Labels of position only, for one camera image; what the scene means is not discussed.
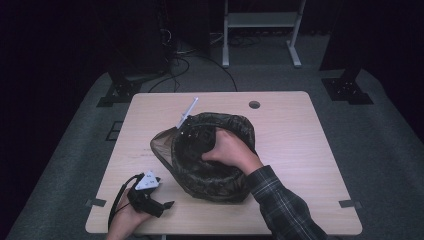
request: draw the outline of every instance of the wooden table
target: wooden table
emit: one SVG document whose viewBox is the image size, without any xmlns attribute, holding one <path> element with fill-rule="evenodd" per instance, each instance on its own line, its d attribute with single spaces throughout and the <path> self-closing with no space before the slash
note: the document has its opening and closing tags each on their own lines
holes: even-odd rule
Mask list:
<svg viewBox="0 0 424 240">
<path fill-rule="evenodd" d="M 97 193 L 104 207 L 93 206 L 86 223 L 90 233 L 107 232 L 107 219 L 121 185 L 131 176 L 153 170 L 162 178 L 152 194 L 158 202 L 175 201 L 162 217 L 152 218 L 142 234 L 270 234 L 259 205 L 249 197 L 238 205 L 194 199 L 177 184 L 150 149 L 150 140 L 175 126 L 181 113 L 199 97 L 192 115 L 218 112 L 243 115 L 255 127 L 256 150 L 283 184 L 309 205 L 314 221 L 328 234 L 362 231 L 330 146 L 305 92 L 149 93 L 134 96 Z M 260 103 L 258 109 L 249 106 Z"/>
</svg>

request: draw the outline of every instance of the gray carpet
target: gray carpet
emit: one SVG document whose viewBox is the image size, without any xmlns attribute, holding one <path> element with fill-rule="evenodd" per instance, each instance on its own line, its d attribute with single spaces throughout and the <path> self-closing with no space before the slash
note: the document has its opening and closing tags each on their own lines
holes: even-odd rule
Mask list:
<svg viewBox="0 0 424 240">
<path fill-rule="evenodd" d="M 293 68 L 284 38 L 262 37 L 251 47 L 230 48 L 227 71 L 238 91 L 300 90 L 310 95 L 346 187 L 362 204 L 357 212 L 363 232 L 343 239 L 424 239 L 423 144 L 366 71 L 357 83 L 373 105 L 330 100 L 321 78 L 338 77 L 341 71 L 318 71 L 328 36 L 298 38 L 301 69 Z M 211 56 L 220 62 L 221 49 L 213 48 Z M 182 58 L 190 68 L 177 78 L 177 92 L 234 91 L 229 75 L 213 62 Z M 185 67 L 185 62 L 173 61 L 174 74 Z M 141 92 L 165 77 L 143 84 Z M 106 136 L 114 121 L 124 120 L 129 106 L 96 108 L 110 84 L 105 73 L 86 95 L 8 239 L 104 239 L 85 231 L 90 211 L 85 203 L 95 198 L 114 147 Z M 173 92 L 174 87 L 169 80 L 153 92 Z"/>
</svg>

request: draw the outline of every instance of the plaid shirt sleeve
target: plaid shirt sleeve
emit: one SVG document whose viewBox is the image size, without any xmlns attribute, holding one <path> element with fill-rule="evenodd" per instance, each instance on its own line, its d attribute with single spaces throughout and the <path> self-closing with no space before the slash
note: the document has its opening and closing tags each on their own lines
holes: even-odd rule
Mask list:
<svg viewBox="0 0 424 240">
<path fill-rule="evenodd" d="M 285 188 L 270 166 L 251 173 L 247 184 L 274 239 L 327 239 L 306 202 Z"/>
</svg>

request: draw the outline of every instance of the wrist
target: wrist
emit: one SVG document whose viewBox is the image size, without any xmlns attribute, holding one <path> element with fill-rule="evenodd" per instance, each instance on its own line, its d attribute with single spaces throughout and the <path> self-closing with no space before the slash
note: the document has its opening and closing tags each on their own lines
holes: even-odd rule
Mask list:
<svg viewBox="0 0 424 240">
<path fill-rule="evenodd" d="M 246 175 L 250 175 L 252 172 L 263 167 L 259 157 L 252 153 L 252 156 L 249 156 L 247 159 L 243 159 L 243 162 L 240 164 L 239 169 Z"/>
</svg>

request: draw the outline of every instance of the tape marker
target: tape marker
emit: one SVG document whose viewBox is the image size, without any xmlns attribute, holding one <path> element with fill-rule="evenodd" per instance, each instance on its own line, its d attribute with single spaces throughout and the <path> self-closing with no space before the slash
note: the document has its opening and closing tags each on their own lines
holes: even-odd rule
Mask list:
<svg viewBox="0 0 424 240">
<path fill-rule="evenodd" d="M 106 204 L 106 200 L 102 200 L 102 199 L 88 199 L 87 202 L 85 202 L 85 206 L 86 207 L 92 207 L 92 206 L 99 206 L 99 207 L 104 207 Z"/>
</svg>

